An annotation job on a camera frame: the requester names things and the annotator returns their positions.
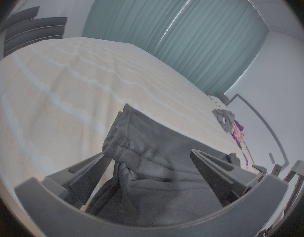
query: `bedsheet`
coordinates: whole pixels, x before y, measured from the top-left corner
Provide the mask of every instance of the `bedsheet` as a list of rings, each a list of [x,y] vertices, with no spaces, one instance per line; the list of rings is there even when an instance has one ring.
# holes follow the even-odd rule
[[[214,117],[214,102],[157,58],[127,43],[52,39],[0,61],[0,176],[6,187],[15,196],[13,187],[28,178],[42,180],[100,152],[126,103],[185,136],[235,152],[246,166]]]

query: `mattress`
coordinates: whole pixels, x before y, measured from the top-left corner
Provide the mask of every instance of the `mattress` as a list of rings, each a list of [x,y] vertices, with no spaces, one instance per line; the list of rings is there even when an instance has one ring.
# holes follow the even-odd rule
[[[0,177],[10,193],[30,177],[43,180],[100,152],[126,103],[185,136],[235,152],[246,168],[212,113],[214,102],[157,58],[127,43],[52,39],[0,61]]]

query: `gray garment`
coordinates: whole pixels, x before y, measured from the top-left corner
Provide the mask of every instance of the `gray garment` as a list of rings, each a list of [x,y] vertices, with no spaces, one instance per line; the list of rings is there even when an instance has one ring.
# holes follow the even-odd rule
[[[166,226],[221,209],[194,166],[191,149],[228,161],[226,154],[125,105],[102,147],[116,161],[114,176],[100,188],[86,212],[125,225]]]
[[[235,118],[234,114],[228,110],[220,110],[220,109],[214,109],[212,113],[217,118],[222,128],[226,132],[232,133],[233,121]]]

